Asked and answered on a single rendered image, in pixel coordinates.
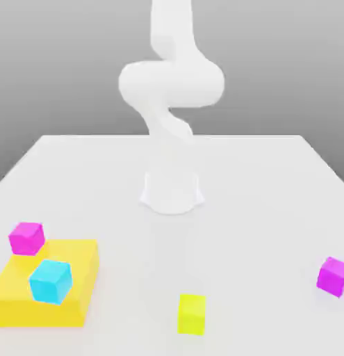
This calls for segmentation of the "small cyan cube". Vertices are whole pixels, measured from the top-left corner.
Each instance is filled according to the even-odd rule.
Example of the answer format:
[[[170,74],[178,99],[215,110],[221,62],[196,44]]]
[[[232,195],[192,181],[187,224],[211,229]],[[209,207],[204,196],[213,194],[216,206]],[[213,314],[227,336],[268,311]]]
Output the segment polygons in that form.
[[[28,279],[33,299],[61,305],[72,288],[69,263],[44,259]]]

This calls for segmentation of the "small pink cube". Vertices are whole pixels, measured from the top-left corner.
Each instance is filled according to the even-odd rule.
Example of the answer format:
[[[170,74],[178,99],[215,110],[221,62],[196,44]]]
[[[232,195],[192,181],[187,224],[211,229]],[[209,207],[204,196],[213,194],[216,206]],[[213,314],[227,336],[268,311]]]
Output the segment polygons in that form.
[[[20,222],[8,235],[13,254],[35,256],[45,243],[43,226],[36,222]]]

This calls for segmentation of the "large yellow box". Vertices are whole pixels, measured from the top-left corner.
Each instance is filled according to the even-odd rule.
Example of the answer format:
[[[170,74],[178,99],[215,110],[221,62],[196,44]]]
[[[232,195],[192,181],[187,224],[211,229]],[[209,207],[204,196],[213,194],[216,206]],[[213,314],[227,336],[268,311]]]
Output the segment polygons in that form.
[[[72,288],[61,305],[33,299],[29,277],[44,259],[70,264]],[[48,240],[35,256],[14,254],[0,274],[0,327],[81,327],[94,289],[95,240]]]

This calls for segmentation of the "small yellow cube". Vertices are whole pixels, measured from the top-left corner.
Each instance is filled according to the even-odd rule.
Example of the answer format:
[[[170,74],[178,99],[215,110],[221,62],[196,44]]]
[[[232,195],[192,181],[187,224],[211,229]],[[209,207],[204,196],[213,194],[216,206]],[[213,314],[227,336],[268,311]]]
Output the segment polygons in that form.
[[[179,299],[177,332],[179,334],[204,335],[206,296],[181,294]]]

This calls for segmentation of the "small purple cube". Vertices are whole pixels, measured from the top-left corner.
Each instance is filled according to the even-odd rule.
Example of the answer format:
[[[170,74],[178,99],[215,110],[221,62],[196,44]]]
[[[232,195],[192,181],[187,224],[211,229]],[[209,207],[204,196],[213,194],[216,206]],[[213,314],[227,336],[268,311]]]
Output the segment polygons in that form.
[[[328,257],[321,265],[316,286],[340,298],[344,292],[344,262]]]

